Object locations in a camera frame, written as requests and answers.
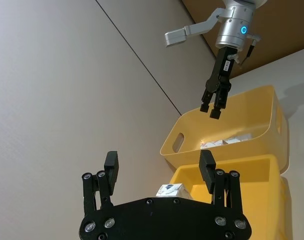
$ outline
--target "yellow basket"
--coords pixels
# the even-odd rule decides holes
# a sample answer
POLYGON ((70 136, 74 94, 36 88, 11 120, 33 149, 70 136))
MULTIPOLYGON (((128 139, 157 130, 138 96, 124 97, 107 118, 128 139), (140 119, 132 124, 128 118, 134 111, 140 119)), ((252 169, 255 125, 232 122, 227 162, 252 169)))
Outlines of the yellow basket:
MULTIPOLYGON (((218 162, 216 168, 240 173, 243 213, 251 227, 251 240, 286 240, 285 185, 273 155, 218 162)), ((198 164, 179 167, 171 184, 183 183, 194 200, 211 203, 198 164)))
POLYGON ((209 148, 215 161, 273 154, 279 169, 286 168, 288 124, 272 86, 229 97, 219 120, 198 108, 185 113, 167 137, 161 154, 175 168, 196 164, 202 143, 248 134, 249 140, 209 148))

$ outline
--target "blue indicator light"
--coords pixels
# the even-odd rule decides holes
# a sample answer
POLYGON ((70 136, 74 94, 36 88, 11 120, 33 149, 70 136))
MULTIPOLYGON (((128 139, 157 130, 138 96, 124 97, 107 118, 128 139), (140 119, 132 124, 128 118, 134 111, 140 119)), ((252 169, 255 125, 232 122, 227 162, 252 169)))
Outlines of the blue indicator light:
POLYGON ((243 27, 241 28, 241 33, 242 33, 242 34, 246 34, 246 32, 247 32, 247 27, 246 27, 246 26, 243 26, 243 27))

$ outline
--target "printed label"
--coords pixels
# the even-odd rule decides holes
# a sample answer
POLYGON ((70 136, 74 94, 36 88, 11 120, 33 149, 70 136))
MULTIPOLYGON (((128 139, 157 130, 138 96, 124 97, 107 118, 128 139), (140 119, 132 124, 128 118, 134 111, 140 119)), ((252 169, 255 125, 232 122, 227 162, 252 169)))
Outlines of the printed label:
POLYGON ((231 63, 231 61, 228 61, 228 60, 225 61, 225 65, 223 68, 224 71, 228 71, 228 68, 230 67, 230 63, 231 63))

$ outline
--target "ceiling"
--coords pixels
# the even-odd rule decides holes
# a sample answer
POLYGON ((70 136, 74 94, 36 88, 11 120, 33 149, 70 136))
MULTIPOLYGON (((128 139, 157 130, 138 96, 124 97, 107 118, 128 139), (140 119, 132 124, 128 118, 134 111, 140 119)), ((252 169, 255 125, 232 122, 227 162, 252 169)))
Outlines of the ceiling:
MULTIPOLYGON (((221 0, 182 1, 196 23, 207 20, 216 8, 225 7, 221 0)), ((219 28, 220 24, 217 24, 203 35, 215 55, 218 52, 215 41, 219 28)), ((260 35, 262 39, 242 68, 235 65, 231 77, 304 49, 304 0, 299 1, 299 4, 290 0, 268 0, 256 10, 249 31, 260 35)), ((250 40, 246 41, 240 60, 244 59, 250 43, 250 40)))

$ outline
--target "gray wall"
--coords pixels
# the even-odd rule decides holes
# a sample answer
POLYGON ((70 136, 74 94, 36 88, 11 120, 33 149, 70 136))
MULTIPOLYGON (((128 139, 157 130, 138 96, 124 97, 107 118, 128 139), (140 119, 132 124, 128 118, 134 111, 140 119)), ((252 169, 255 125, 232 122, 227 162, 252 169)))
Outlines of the gray wall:
POLYGON ((185 112, 214 60, 200 37, 164 47, 191 23, 179 1, 123 2, 104 7, 151 74, 94 0, 0 1, 0 240, 78 239, 81 175, 109 150, 115 204, 170 180, 159 150, 179 113, 153 77, 185 112))
POLYGON ((275 88, 289 123, 289 168, 283 176, 291 194, 293 239, 304 239, 304 49, 231 82, 231 95, 263 85, 275 88))

